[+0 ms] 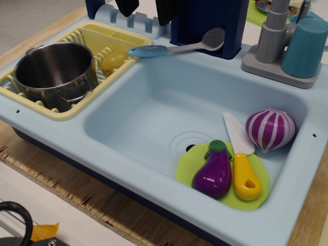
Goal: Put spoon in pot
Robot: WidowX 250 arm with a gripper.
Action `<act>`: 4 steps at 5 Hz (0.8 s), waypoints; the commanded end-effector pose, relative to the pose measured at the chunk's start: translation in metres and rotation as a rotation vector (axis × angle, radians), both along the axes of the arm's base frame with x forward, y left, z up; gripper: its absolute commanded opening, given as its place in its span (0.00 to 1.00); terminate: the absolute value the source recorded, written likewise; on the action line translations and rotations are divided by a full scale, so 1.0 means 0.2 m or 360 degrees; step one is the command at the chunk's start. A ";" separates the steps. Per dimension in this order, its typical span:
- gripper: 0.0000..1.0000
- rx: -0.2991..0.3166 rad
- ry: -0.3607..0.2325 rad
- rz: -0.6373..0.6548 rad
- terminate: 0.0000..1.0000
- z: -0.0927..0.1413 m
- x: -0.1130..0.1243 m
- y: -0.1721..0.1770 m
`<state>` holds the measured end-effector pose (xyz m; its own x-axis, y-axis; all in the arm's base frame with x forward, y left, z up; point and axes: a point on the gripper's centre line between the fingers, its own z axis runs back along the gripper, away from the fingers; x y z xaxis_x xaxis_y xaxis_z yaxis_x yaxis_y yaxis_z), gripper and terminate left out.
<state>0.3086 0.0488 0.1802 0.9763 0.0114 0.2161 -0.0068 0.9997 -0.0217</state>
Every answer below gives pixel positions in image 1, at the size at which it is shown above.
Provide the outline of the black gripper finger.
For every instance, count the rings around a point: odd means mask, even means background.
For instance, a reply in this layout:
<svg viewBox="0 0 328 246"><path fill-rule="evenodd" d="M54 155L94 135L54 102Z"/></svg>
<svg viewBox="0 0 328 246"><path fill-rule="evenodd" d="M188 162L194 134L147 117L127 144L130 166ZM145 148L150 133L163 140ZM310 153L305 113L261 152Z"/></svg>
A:
<svg viewBox="0 0 328 246"><path fill-rule="evenodd" d="M178 0L156 0L158 21L161 26L167 25L178 13Z"/></svg>
<svg viewBox="0 0 328 246"><path fill-rule="evenodd" d="M115 0L120 13L129 17L139 6L139 0Z"/></svg>

